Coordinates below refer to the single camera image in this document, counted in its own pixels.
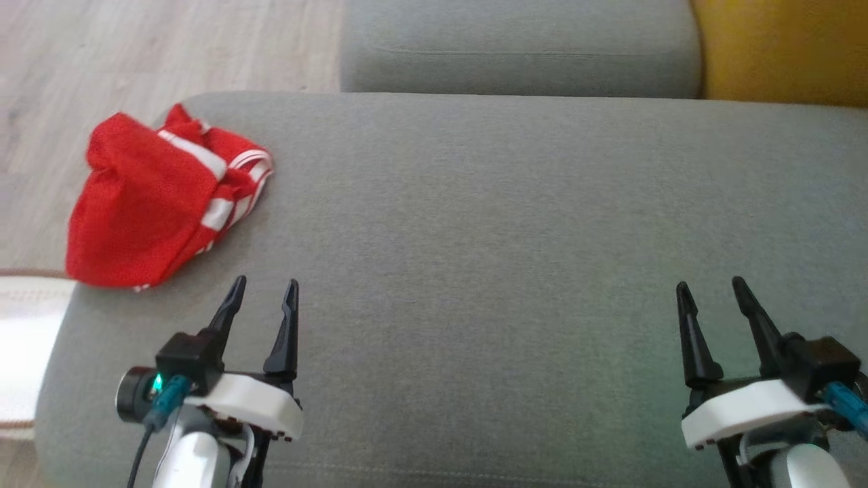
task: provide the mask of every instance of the sofa cushion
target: sofa cushion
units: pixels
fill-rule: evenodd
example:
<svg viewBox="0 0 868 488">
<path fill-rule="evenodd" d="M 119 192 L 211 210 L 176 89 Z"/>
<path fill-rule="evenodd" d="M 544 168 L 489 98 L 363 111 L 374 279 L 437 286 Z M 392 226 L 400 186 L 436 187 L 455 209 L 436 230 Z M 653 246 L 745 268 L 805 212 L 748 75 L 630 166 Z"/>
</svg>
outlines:
<svg viewBox="0 0 868 488">
<path fill-rule="evenodd" d="M 142 428 L 115 414 L 119 378 L 205 326 L 238 274 L 236 371 L 261 368 L 286 283 L 301 284 L 305 432 L 273 445 L 266 487 L 727 486 L 717 454 L 681 437 L 680 280 L 730 376 L 759 363 L 734 274 L 782 331 L 832 333 L 868 357 L 852 332 L 868 289 L 868 110 L 281 93 L 185 105 L 269 149 L 275 175 L 164 285 L 76 289 L 36 415 L 51 485 L 122 485 Z M 868 486 L 868 445 L 832 443 Z"/>
<path fill-rule="evenodd" d="M 691 98 L 688 0 L 354 0 L 343 91 Z"/>
</svg>

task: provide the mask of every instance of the green led light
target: green led light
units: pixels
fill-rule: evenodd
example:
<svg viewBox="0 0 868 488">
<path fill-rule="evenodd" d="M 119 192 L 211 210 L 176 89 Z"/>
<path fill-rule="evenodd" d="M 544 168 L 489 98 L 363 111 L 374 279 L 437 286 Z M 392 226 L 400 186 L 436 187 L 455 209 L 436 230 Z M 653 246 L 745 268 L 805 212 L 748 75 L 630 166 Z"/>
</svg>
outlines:
<svg viewBox="0 0 868 488">
<path fill-rule="evenodd" d="M 162 390 L 162 375 L 157 373 L 156 378 L 154 378 L 154 384 L 151 385 L 151 388 L 159 392 Z"/>
</svg>

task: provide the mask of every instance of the white fabric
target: white fabric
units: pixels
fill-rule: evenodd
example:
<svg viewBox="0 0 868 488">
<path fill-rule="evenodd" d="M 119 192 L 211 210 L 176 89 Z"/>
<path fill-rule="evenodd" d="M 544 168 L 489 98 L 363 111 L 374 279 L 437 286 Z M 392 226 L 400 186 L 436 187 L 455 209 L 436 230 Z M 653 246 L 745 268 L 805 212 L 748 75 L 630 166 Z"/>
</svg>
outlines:
<svg viewBox="0 0 868 488">
<path fill-rule="evenodd" d="M 0 278 L 0 438 L 33 438 L 36 400 L 74 286 L 58 278 Z"/>
</svg>

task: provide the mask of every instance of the red bag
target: red bag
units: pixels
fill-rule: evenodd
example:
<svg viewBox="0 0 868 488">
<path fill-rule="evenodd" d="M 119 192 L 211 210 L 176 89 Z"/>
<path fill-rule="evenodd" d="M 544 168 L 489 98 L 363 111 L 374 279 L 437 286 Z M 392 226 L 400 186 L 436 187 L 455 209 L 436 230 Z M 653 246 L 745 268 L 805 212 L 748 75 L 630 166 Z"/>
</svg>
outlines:
<svg viewBox="0 0 868 488">
<path fill-rule="evenodd" d="M 101 287 L 162 283 L 248 215 L 273 172 L 263 148 L 180 104 L 156 131 L 112 115 L 91 134 L 87 159 L 66 271 Z"/>
</svg>

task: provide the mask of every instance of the white object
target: white object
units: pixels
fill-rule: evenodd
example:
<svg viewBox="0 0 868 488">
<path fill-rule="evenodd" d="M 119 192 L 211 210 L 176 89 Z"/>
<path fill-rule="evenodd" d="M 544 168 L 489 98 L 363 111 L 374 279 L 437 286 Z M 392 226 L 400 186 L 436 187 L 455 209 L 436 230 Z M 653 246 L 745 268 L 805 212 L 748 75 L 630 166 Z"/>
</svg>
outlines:
<svg viewBox="0 0 868 488">
<path fill-rule="evenodd" d="M 224 488 L 229 450 L 205 432 L 191 432 L 174 442 L 154 476 L 155 488 Z"/>
<path fill-rule="evenodd" d="M 206 406 L 290 439 L 301 437 L 304 427 L 301 408 L 292 395 L 242 374 L 223 374 L 207 396 L 187 397 L 184 405 Z"/>
<path fill-rule="evenodd" d="M 774 488 L 850 488 L 835 458 L 812 444 L 778 452 L 770 469 Z"/>
<path fill-rule="evenodd" d="M 823 408 L 806 404 L 783 380 L 769 379 L 703 403 L 681 421 L 681 431 L 687 446 L 696 447 Z"/>
<path fill-rule="evenodd" d="M 0 438 L 33 439 L 36 400 L 75 285 L 0 277 Z"/>
</svg>

